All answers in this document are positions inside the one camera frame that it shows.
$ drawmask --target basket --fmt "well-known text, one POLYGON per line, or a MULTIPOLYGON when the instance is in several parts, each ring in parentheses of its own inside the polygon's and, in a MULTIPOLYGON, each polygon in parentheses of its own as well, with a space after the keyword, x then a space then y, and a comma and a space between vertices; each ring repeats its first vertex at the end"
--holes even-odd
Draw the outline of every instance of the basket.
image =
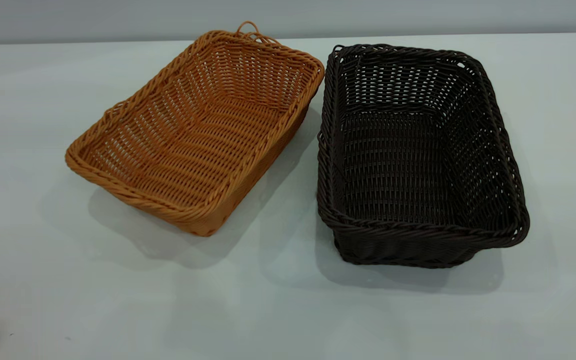
POLYGON ((285 148, 323 79, 255 32, 199 37, 76 139, 66 163, 124 203, 212 235, 285 148))
POLYGON ((526 237, 519 169, 480 62, 338 46, 325 82, 318 212, 346 262, 449 268, 526 237))

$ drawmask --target loop handle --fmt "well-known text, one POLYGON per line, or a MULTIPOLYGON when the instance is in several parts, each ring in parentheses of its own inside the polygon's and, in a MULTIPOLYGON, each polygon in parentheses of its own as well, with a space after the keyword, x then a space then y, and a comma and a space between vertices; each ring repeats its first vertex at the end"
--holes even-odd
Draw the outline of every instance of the loop handle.
POLYGON ((259 28, 257 27, 257 25, 255 25, 254 22, 250 21, 250 20, 246 20, 244 22, 241 23, 241 25, 239 25, 239 27, 237 28, 237 34, 239 34, 240 32, 242 32, 242 28, 244 27, 244 25, 246 24, 250 24, 254 27, 254 31, 255 32, 259 32, 259 28))
POLYGON ((264 35, 261 32, 259 32, 259 28, 252 21, 242 22, 241 25, 239 25, 239 27, 237 28, 237 32, 235 32, 235 34, 238 34, 238 35, 242 36, 244 39, 249 39, 251 41, 258 41, 259 40, 263 44, 275 43, 277 45, 281 45, 281 43, 279 43, 279 41, 277 41, 277 39, 270 37, 270 36, 267 36, 267 35, 264 35), (254 31, 242 32, 242 28, 246 24, 252 25, 254 27, 254 31))

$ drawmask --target rectangular basket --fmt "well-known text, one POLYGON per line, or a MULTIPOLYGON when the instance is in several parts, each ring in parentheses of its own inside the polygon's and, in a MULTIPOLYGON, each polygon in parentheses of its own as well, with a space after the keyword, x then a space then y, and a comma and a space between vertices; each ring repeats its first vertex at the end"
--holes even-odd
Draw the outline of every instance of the rectangular basket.
POLYGON ((519 169, 480 62, 338 46, 325 85, 318 211, 346 262, 448 268, 526 237, 519 169))
POLYGON ((212 235, 295 135, 324 75, 310 54, 241 29, 202 35, 108 109, 68 148, 68 166, 128 205, 212 235))

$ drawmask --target gray wall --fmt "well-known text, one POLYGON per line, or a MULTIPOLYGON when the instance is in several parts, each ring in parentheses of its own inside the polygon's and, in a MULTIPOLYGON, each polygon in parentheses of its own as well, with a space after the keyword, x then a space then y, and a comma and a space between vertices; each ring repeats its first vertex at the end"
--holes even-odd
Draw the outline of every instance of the gray wall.
POLYGON ((576 32, 576 0, 0 0, 0 43, 576 32))

